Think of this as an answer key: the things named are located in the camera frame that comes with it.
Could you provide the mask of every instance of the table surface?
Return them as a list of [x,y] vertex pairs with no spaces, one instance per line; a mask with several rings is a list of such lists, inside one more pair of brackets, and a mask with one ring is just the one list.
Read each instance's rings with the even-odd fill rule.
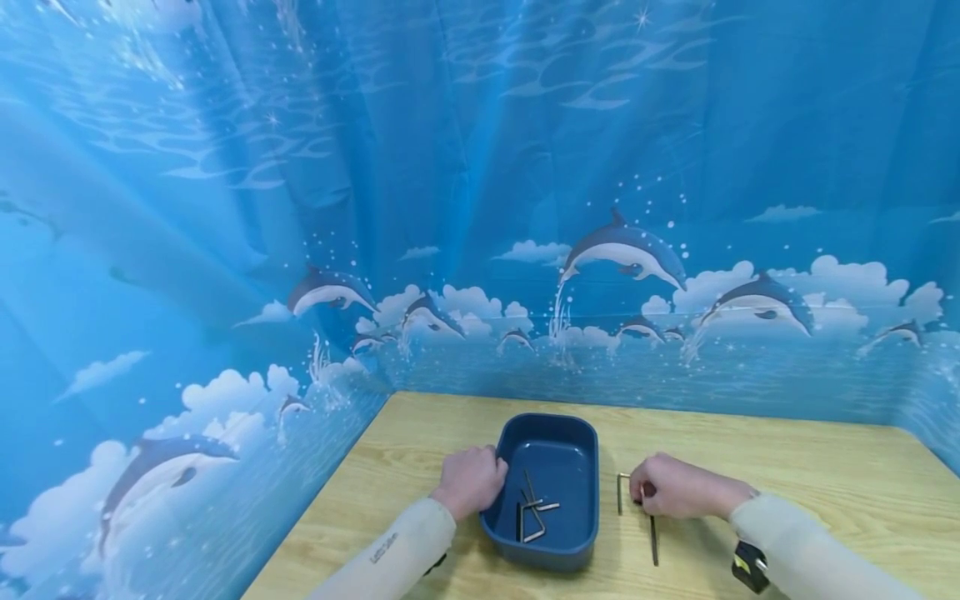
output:
[[[617,515],[616,474],[658,450],[799,503],[930,600],[960,589],[960,479],[898,429],[401,392],[243,599],[301,600],[433,489],[445,454],[496,444],[503,424],[525,412],[574,415],[599,435],[600,535],[589,568],[559,575],[506,563],[471,518],[410,599],[756,598],[730,574],[736,539],[726,523],[658,519],[660,566],[653,567],[648,520],[630,503]],[[783,596],[771,589],[764,597]]]

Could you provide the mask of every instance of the long sleeve shirt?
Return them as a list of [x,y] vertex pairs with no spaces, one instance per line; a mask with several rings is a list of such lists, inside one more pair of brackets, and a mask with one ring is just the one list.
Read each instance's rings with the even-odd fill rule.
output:
[[[764,553],[767,578],[791,600],[922,600],[775,495],[745,502],[730,521],[741,539]],[[400,600],[443,561],[456,528],[442,504],[418,500],[307,600]]]

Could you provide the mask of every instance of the allen key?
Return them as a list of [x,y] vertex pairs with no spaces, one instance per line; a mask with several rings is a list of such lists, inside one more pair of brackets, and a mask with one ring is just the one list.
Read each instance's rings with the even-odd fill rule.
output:
[[527,494],[523,495],[523,498],[527,501],[528,504],[532,504],[532,507],[538,513],[544,511],[552,511],[554,509],[560,508],[560,502],[551,502],[550,504],[543,504],[543,499],[537,499],[537,493],[534,492],[534,482],[530,480],[530,471],[527,469],[523,470],[523,476],[527,480],[527,488],[530,490],[530,496],[527,497]]
[[520,490],[520,493],[523,494],[523,499],[526,500],[526,504],[520,504],[519,502],[517,502],[517,504],[516,504],[516,507],[517,507],[517,509],[519,510],[519,512],[518,512],[518,514],[517,514],[517,516],[516,516],[516,520],[517,520],[517,539],[518,539],[519,541],[522,541],[523,543],[530,543],[531,541],[536,540],[537,538],[540,538],[541,536],[543,536],[544,534],[546,534],[546,525],[543,524],[543,520],[540,518],[540,515],[538,515],[538,514],[537,514],[537,511],[535,510],[535,511],[533,512],[533,513],[534,513],[534,518],[537,520],[537,524],[540,526],[540,530],[539,530],[538,532],[536,532],[536,533],[530,534],[529,536],[523,536],[523,533],[524,533],[524,530],[525,530],[525,528],[523,527],[523,513],[524,513],[524,511],[526,511],[527,509],[536,508],[536,507],[537,507],[537,503],[536,503],[536,502],[531,502],[530,499],[527,497],[527,492],[525,492],[523,489]]
[[[627,473],[617,473],[616,474],[616,513],[623,516],[623,486],[621,480],[626,479],[630,481],[630,475]],[[634,500],[635,504],[643,505],[642,502]],[[650,552],[653,555],[654,566],[660,566],[660,550],[657,543],[657,522],[654,520],[653,515],[650,515]]]

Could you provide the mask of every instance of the blue plastic tray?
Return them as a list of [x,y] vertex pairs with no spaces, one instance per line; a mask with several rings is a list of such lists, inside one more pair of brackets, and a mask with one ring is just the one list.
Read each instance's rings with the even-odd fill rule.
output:
[[[500,554],[553,571],[586,566],[600,526],[600,448],[593,427],[576,417],[517,415],[504,425],[497,454],[510,471],[503,492],[480,522]],[[539,513],[546,533],[528,543],[516,539],[516,504],[523,502],[521,490],[528,490],[525,469],[537,499],[560,503],[559,509]],[[523,521],[524,535],[540,528],[530,510]]]

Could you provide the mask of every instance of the blue curtain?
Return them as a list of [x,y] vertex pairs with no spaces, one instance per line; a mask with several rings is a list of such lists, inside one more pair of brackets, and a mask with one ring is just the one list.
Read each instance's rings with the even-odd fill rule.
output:
[[390,392],[960,471],[960,4],[0,6],[0,600],[237,598]]

